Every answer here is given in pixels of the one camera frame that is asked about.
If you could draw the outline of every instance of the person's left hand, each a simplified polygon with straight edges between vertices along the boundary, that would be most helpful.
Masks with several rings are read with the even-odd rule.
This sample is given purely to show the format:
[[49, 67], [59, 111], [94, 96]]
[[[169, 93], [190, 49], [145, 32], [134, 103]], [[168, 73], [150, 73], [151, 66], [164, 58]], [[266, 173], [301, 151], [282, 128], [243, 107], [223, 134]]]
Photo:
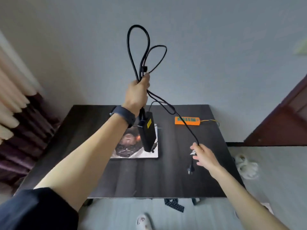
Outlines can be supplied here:
[[140, 113], [140, 109], [147, 103], [149, 79], [150, 75], [146, 73], [139, 83], [136, 80], [133, 81], [126, 91], [125, 102], [122, 107], [131, 111], [135, 116]]

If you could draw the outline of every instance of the black table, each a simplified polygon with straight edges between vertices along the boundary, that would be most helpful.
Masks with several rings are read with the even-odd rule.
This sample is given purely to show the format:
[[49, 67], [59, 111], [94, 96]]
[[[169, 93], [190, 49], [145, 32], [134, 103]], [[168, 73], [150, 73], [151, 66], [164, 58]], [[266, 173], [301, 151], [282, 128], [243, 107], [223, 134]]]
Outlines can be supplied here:
[[[36, 163], [18, 191], [32, 189], [58, 162], [105, 123], [113, 107], [74, 105], [46, 148], [46, 155]], [[214, 119], [209, 105], [174, 107], [181, 116]], [[175, 116], [168, 114], [162, 106], [152, 106], [151, 112], [158, 126], [159, 158], [110, 160], [89, 198], [225, 197], [217, 181], [203, 167], [194, 163], [195, 172], [188, 175], [190, 146], [195, 142], [188, 129], [184, 125], [175, 125]], [[207, 121], [190, 127], [199, 142], [212, 149], [220, 164], [244, 186], [217, 123]]]

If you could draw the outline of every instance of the black sleeve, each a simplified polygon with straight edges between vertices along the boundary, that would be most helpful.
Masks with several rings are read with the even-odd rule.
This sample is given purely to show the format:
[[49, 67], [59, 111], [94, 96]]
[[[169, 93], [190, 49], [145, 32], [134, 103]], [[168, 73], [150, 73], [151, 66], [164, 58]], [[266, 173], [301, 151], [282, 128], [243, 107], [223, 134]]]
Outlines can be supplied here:
[[23, 190], [0, 205], [0, 229], [77, 230], [79, 215], [50, 188]]

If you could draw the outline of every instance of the printed photo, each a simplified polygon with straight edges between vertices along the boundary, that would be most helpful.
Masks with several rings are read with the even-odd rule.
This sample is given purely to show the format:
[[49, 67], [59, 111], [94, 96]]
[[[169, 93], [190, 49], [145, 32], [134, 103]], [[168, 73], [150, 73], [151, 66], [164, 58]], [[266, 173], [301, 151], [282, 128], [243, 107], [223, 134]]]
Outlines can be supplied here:
[[145, 152], [141, 141], [138, 127], [128, 128], [120, 142], [117, 144], [111, 158], [157, 158], [158, 157], [158, 136], [154, 144], [153, 152]]

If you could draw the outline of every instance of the curtain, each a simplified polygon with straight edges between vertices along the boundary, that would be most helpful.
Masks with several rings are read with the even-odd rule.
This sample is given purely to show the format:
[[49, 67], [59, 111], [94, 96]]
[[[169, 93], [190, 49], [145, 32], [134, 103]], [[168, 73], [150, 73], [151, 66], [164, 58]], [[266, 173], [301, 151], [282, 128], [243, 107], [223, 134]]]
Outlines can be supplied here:
[[43, 155], [60, 121], [31, 82], [8, 63], [0, 55], [0, 182], [14, 186]]

